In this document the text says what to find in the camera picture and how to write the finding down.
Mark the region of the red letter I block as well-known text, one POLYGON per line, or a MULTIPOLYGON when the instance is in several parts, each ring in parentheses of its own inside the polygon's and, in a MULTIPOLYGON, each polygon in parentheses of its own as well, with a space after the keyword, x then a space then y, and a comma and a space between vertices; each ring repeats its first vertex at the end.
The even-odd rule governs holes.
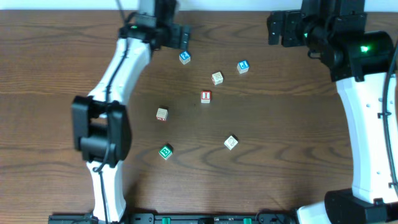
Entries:
POLYGON ((211 102, 211 91, 202 91, 200 99, 201 99, 201 103, 210 103, 211 102))

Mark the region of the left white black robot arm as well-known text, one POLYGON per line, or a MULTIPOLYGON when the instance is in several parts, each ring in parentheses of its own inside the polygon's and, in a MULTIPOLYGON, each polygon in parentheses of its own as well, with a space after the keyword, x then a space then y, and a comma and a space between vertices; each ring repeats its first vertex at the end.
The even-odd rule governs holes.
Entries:
POLYGON ((73 143, 90 171, 95 206, 89 222, 125 219, 123 163, 131 148, 129 99, 152 55, 161 47, 187 49, 189 26, 174 23, 177 0, 139 1, 136 12, 120 11, 116 49, 99 83, 72 102, 73 143))

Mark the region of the blue number 2 block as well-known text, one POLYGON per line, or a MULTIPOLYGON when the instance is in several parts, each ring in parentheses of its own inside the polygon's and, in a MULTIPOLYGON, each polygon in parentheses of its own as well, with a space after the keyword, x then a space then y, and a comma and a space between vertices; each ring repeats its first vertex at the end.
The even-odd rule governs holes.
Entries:
POLYGON ((188 51, 183 51, 179 54, 179 60, 183 65, 186 65, 191 61, 191 55, 188 51))

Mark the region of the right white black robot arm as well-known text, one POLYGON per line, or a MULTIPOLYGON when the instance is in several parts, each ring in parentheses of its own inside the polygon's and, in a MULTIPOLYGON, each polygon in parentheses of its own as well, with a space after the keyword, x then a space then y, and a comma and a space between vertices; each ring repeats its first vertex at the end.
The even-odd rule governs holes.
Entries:
POLYGON ((397 220, 397 44, 366 31, 364 1, 304 1, 274 11, 268 43, 306 46, 330 70, 345 109, 353 183, 300 207, 297 223, 388 223, 397 220))

